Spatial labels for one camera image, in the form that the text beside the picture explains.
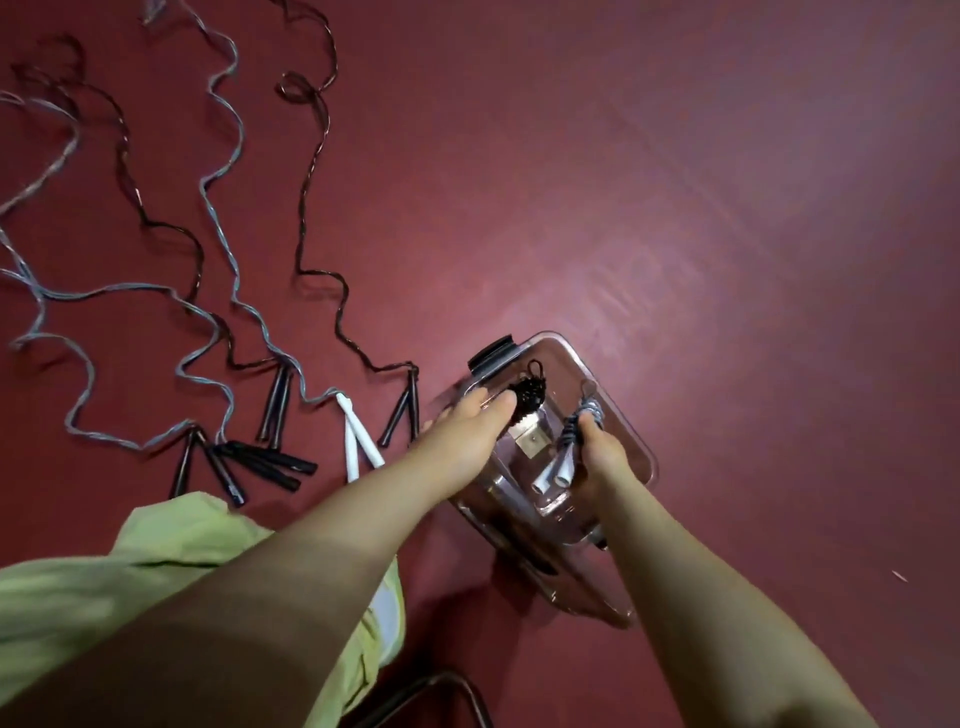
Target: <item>maroon surface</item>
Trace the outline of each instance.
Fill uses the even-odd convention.
[[[96,5],[6,3],[3,60],[43,33],[87,42],[91,80],[127,109],[151,210],[203,234],[202,303],[227,313],[228,270],[195,190],[234,138],[204,97],[205,75],[223,62],[191,27],[168,20],[148,36],[131,3]],[[307,258],[347,275],[355,337],[378,360],[418,361],[429,399],[502,333],[562,331],[658,454],[666,505],[799,621],[881,723],[952,722],[960,8],[324,9],[343,73],[329,93]],[[213,199],[247,300],[314,389],[344,387],[376,428],[399,378],[366,376],[334,341],[330,286],[290,284],[316,131],[272,86],[290,67],[322,74],[318,36],[285,30],[265,1],[199,10],[241,51],[223,91],[250,140]],[[60,130],[7,109],[0,138],[6,198],[56,153]],[[54,287],[184,285],[187,254],[142,235],[117,193],[111,139],[107,126],[90,130],[5,225]],[[0,305],[9,340],[33,305],[7,283]],[[255,328],[230,319],[241,353],[260,355]],[[128,295],[54,306],[51,326],[100,366],[86,425],[143,438],[186,415],[211,426],[219,417],[220,400],[173,380],[203,337],[176,310]],[[144,464],[64,434],[83,372],[72,360],[42,370],[57,355],[41,346],[0,357],[3,563],[103,551],[131,508],[170,485],[174,452]],[[219,358],[199,371],[220,375]],[[269,383],[236,379],[232,434],[254,432]],[[295,497],[250,485],[251,512],[270,524],[343,472],[334,410],[294,412],[287,429],[289,450],[322,470]],[[197,487],[215,492],[195,470]],[[533,713],[557,726],[678,723],[638,631],[508,600],[490,586],[488,549],[449,510],[415,535],[402,567],[411,650],[463,669],[500,724]]]

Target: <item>black handle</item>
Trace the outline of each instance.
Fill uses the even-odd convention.
[[[383,430],[383,434],[380,435],[380,439],[376,443],[382,448],[388,448],[390,446],[390,441],[394,437],[394,430],[396,426],[399,425],[400,418],[403,416],[403,411],[407,408],[407,401],[410,399],[410,387],[407,386],[403,390],[403,394],[400,395],[400,399],[396,401],[396,406],[394,407],[393,413],[390,415],[390,420],[387,422],[387,426]]]
[[[283,381],[280,384],[280,393],[276,397],[274,411],[274,431],[270,435],[270,449],[280,449],[283,442],[283,428],[287,422],[287,405],[290,404],[290,384],[294,379],[294,368],[283,367]]]
[[[311,463],[309,460],[304,460],[301,457],[288,455],[286,452],[277,452],[276,450],[271,450],[268,448],[259,448],[256,445],[247,445],[247,443],[241,443],[236,440],[230,440],[227,445],[231,449],[238,449],[248,452],[249,454],[258,457],[260,460],[263,460],[266,463],[270,463],[271,465],[279,465],[281,468],[286,468],[288,471],[303,473],[304,475],[312,475],[317,471],[316,463]]]
[[[417,372],[410,370],[407,376],[407,407],[410,412],[410,442],[420,437],[420,391],[417,389]]]
[[[265,463],[256,456],[243,450],[220,446],[217,448],[217,452],[239,463],[254,475],[259,475],[264,480],[274,483],[284,490],[296,493],[300,489],[299,480],[286,473],[282,473],[269,463]]]
[[[230,472],[227,463],[214,451],[210,445],[210,441],[206,437],[206,433],[200,428],[197,428],[196,433],[197,442],[200,444],[200,447],[204,449],[206,462],[208,462],[210,468],[213,469],[213,474],[217,476],[217,480],[220,481],[220,485],[230,500],[233,501],[233,505],[240,508],[247,502],[247,494],[243,492],[243,488],[237,483],[237,479],[233,476],[233,473]]]
[[[168,499],[182,496],[190,489],[190,461],[193,459],[193,445],[197,442],[197,430],[191,427],[183,436],[183,453],[174,474],[174,485]]]
[[[284,366],[281,362],[276,367],[274,382],[270,385],[270,394],[267,395],[267,403],[263,407],[263,418],[260,420],[260,429],[256,432],[256,442],[265,443],[270,440],[274,430],[274,410],[276,409],[276,400],[280,396],[280,387],[283,386]]]

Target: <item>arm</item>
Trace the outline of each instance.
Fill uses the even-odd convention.
[[[875,726],[843,678],[763,593],[691,536],[581,418],[586,495],[688,726]]]
[[[516,399],[481,412],[486,394],[47,675],[0,709],[0,724],[300,728],[400,544],[490,456]]]

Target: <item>plastic storage box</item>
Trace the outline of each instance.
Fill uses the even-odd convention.
[[[516,561],[555,606],[628,627],[633,617],[630,599],[596,517],[576,494],[586,477],[583,466],[577,466],[571,488],[551,484],[544,490],[534,485],[557,454],[554,443],[564,419],[584,393],[602,404],[604,428],[623,443],[640,481],[650,487],[657,478],[653,453],[570,343],[553,331],[520,344],[505,336],[469,361],[469,376],[447,390],[438,404],[452,404],[479,386],[487,387],[492,399],[528,376],[534,360],[542,365],[546,379],[542,406],[507,428],[484,470],[451,502],[491,544]]]

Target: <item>green fabric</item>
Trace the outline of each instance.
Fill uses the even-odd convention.
[[[108,556],[40,559],[0,570],[0,704],[271,533],[230,513],[216,497],[190,493],[134,510]],[[143,566],[165,562],[209,566]],[[404,630],[396,559],[384,585],[400,614],[392,659]],[[368,609],[306,725],[335,726],[370,691],[381,650],[379,626]]]

